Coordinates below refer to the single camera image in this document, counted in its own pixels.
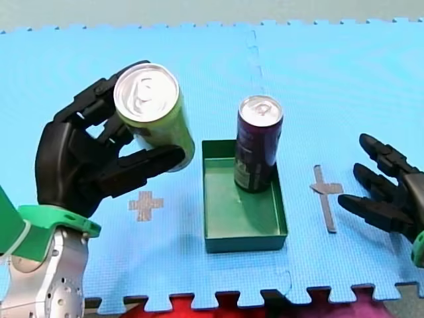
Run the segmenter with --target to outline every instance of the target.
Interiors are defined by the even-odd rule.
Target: soda can
[[[247,192],[271,184],[283,123],[282,106],[268,96],[246,98],[238,109],[235,183]]]
[[[120,118],[142,148],[176,145],[185,159],[169,172],[185,168],[195,146],[184,113],[184,99],[177,79],[164,66],[136,64],[118,79],[113,91]]]

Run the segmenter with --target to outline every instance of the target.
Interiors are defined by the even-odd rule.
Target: purple can
[[[246,98],[238,109],[235,183],[247,192],[269,188],[283,123],[282,106],[268,96]]]

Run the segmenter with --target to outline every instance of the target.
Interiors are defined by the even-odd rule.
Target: gray floor
[[[424,17],[423,0],[0,0],[0,30],[17,27],[38,29],[44,25],[66,28],[71,23],[88,27],[98,24],[136,23],[148,27],[155,23],[170,26],[184,22],[209,21],[258,23],[264,19],[286,22],[317,19],[333,23],[341,19],[364,22],[369,18],[387,21]],[[424,300],[417,298],[416,287],[399,288],[400,301],[386,305],[398,318],[424,317]]]

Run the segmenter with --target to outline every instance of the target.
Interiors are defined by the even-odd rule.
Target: green box
[[[234,182],[235,140],[204,140],[202,157],[207,252],[281,249],[288,230],[278,172],[269,189],[247,193]]]

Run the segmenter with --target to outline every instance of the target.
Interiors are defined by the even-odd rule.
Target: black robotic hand
[[[184,159],[184,151],[171,145],[119,157],[122,147],[133,140],[113,101],[114,86],[127,68],[76,95],[74,102],[45,126],[35,162],[39,204],[55,205],[88,218],[103,198],[142,187],[148,178]],[[103,132],[97,138],[86,131],[103,122]]]
[[[389,144],[368,134],[359,143],[385,175],[396,178],[394,185],[362,164],[355,164],[353,174],[370,192],[371,198],[340,195],[339,204],[346,210],[386,232],[399,232],[413,242],[412,259],[424,267],[424,173],[410,166],[406,157]]]

